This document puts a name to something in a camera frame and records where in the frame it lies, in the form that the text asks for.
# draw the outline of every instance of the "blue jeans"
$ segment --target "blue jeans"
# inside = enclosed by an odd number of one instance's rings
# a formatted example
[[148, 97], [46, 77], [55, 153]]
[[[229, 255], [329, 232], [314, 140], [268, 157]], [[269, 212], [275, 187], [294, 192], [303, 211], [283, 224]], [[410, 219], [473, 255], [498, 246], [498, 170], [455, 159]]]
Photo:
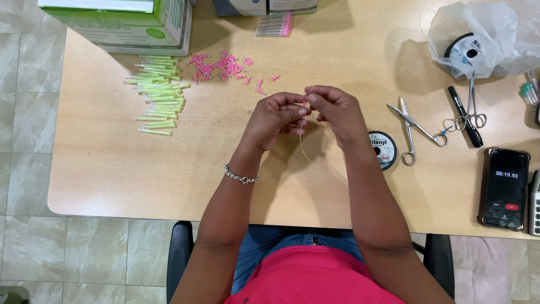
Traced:
[[231, 294], [239, 292], [260, 261], [289, 246], [323, 245], [340, 249], [364, 263], [350, 229], [304, 228], [250, 224], [242, 240]]

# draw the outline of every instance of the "woman's right hand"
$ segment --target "woman's right hand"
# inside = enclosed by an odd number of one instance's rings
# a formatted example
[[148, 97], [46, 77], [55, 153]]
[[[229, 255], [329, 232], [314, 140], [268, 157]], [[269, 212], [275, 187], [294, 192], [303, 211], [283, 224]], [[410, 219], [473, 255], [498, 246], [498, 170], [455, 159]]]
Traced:
[[317, 121], [327, 121], [336, 136], [337, 146], [344, 152], [351, 149], [372, 149], [369, 134], [358, 100], [335, 87], [306, 87], [306, 98], [312, 110], [320, 114]]

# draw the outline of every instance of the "surgical scissors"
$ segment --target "surgical scissors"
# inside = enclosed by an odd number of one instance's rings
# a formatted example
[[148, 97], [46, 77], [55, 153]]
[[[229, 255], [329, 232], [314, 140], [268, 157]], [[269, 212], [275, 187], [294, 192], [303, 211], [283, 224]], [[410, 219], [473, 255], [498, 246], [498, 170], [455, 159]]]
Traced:
[[[474, 114], [469, 114], [469, 110], [471, 108], [471, 99], [472, 99], [472, 109], [474, 111]], [[463, 123], [463, 128], [460, 128], [460, 122]], [[469, 84], [469, 104], [467, 105], [467, 115], [460, 116], [456, 118], [455, 121], [455, 127], [458, 131], [464, 130], [467, 127], [467, 124], [469, 123], [472, 127], [475, 129], [480, 129], [485, 126], [485, 123], [488, 122], [488, 117], [485, 114], [477, 114], [476, 113], [476, 93], [475, 93], [475, 85], [474, 85], [474, 73], [472, 74], [470, 84]]]
[[[419, 128], [420, 131], [422, 131], [424, 134], [426, 134], [429, 139], [434, 141], [440, 147], [446, 147], [446, 145], [448, 144], [448, 137], [446, 137], [446, 135], [444, 134], [446, 132], [446, 130], [439, 133], [439, 134], [437, 134], [437, 135], [435, 135], [435, 136], [431, 136], [426, 130], [424, 130], [424, 128], [420, 127], [420, 125], [418, 123], [416, 123], [412, 118], [409, 117], [409, 112], [407, 111], [407, 106], [405, 105], [405, 101], [403, 100], [403, 98], [400, 97], [400, 105], [401, 105], [401, 109], [403, 111], [398, 110], [398, 108], [396, 108], [395, 106], [393, 106], [391, 104], [387, 103], [386, 105], [391, 107], [392, 109], [394, 109], [401, 116], [401, 118], [403, 118], [405, 120], [405, 128], [407, 129], [407, 136], [409, 136], [410, 151], [403, 153], [403, 155], [401, 157], [403, 158], [403, 162], [406, 165], [412, 166], [412, 165], [414, 165], [416, 163], [416, 153], [414, 152], [413, 137], [410, 134], [410, 125], [411, 124], [416, 126], [417, 128]], [[437, 141], [439, 136], [444, 138], [444, 144], [441, 144], [441, 143], [439, 143]], [[407, 156], [407, 155], [411, 155], [413, 157], [413, 162], [412, 163], [407, 162], [407, 159], [405, 158], [405, 156]]]

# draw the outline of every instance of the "white plastic bag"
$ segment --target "white plastic bag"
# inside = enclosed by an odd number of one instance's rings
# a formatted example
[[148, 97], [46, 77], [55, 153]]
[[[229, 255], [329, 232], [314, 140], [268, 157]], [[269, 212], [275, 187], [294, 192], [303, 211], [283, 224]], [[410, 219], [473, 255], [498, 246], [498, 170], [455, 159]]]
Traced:
[[[467, 44], [478, 54], [474, 58], [463, 54], [460, 62], [445, 58], [449, 46], [468, 33], [474, 39], [463, 40], [462, 47]], [[532, 71], [540, 67], [540, 0], [443, 6], [431, 22], [427, 40], [432, 59], [448, 67], [455, 78], [465, 75], [470, 79], [473, 72], [475, 78], [487, 78]]]

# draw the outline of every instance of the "pink shirt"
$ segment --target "pink shirt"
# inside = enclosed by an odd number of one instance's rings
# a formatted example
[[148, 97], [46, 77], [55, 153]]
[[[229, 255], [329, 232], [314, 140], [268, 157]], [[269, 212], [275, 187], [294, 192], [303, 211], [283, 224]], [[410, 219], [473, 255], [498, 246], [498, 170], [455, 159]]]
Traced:
[[291, 246], [263, 259], [225, 304], [373, 303], [403, 304], [377, 285], [352, 255], [327, 246]]

